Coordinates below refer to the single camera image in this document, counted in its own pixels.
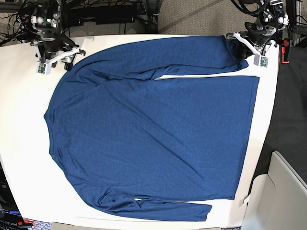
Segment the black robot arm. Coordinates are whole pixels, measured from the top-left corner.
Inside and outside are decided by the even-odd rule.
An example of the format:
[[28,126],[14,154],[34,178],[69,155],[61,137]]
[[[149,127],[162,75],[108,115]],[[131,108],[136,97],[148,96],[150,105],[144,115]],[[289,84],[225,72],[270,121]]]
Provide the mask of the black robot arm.
[[245,31],[234,33],[247,52],[264,56],[268,45],[282,43],[283,30],[289,23],[288,15],[281,0],[233,0],[232,4],[245,15],[255,18],[255,22],[245,22]]
[[38,0],[18,11],[25,29],[36,35],[30,45],[38,57],[37,73],[49,74],[58,61],[64,63],[66,71],[70,71],[79,52],[79,47],[64,33],[63,6],[61,0]]

